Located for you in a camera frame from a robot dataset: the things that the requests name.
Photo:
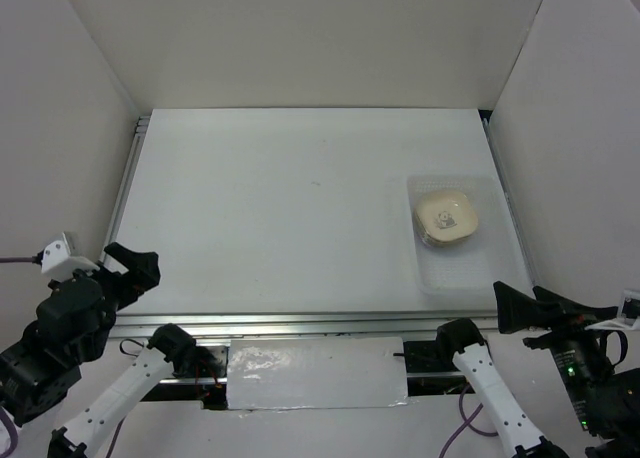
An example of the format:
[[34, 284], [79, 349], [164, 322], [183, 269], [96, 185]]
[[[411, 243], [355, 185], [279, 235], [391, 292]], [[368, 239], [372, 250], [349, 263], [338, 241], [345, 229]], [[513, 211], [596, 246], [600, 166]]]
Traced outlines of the white cover panel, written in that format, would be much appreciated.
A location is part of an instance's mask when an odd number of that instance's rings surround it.
[[240, 340], [229, 347], [231, 410], [404, 406], [408, 384], [399, 337]]

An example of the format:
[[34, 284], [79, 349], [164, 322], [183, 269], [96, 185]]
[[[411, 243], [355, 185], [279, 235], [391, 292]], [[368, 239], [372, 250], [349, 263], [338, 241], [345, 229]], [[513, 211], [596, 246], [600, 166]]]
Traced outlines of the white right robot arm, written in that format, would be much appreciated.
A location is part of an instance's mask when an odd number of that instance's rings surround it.
[[[613, 334], [620, 338], [620, 355], [627, 355], [626, 335], [639, 328], [638, 291], [625, 291], [617, 306], [597, 308], [540, 286], [534, 287], [531, 296], [501, 281], [495, 282], [493, 289], [500, 333], [543, 330], [543, 335], [526, 338], [523, 343], [529, 349], [551, 353], [582, 429], [603, 439], [603, 444], [586, 448], [586, 455], [638, 456], [639, 371], [618, 373], [607, 356], [608, 338]], [[459, 370], [478, 395], [506, 456], [564, 456], [520, 407], [470, 319], [440, 326], [435, 349], [438, 363]]]

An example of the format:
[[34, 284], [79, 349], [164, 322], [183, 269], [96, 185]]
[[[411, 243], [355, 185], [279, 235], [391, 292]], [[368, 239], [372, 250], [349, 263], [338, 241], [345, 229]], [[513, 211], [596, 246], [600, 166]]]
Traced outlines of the clear plastic bin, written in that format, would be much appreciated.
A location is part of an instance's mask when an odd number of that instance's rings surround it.
[[499, 183], [490, 176], [427, 174], [406, 179], [417, 284], [434, 297], [482, 299], [493, 283], [516, 288], [528, 275]]

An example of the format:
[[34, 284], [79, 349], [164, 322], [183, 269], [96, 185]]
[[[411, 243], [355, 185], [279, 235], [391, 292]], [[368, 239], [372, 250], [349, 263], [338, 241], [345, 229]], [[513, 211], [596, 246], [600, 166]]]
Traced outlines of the cream plate back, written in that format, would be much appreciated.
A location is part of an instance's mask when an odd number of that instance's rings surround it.
[[479, 228], [479, 218], [471, 201], [456, 189], [422, 195], [413, 206], [412, 218], [420, 240], [433, 247], [464, 242]]

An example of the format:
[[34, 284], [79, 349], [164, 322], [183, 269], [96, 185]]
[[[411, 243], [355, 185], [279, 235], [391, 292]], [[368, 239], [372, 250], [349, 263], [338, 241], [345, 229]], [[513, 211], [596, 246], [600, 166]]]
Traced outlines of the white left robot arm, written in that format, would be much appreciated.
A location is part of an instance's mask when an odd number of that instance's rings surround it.
[[175, 324], [159, 327], [129, 359], [115, 356], [117, 315], [161, 279], [154, 252], [118, 243], [105, 254], [118, 269], [85, 257], [61, 233], [24, 257], [49, 294], [18, 340], [1, 351], [1, 454], [94, 457], [162, 380], [196, 368], [195, 340]]

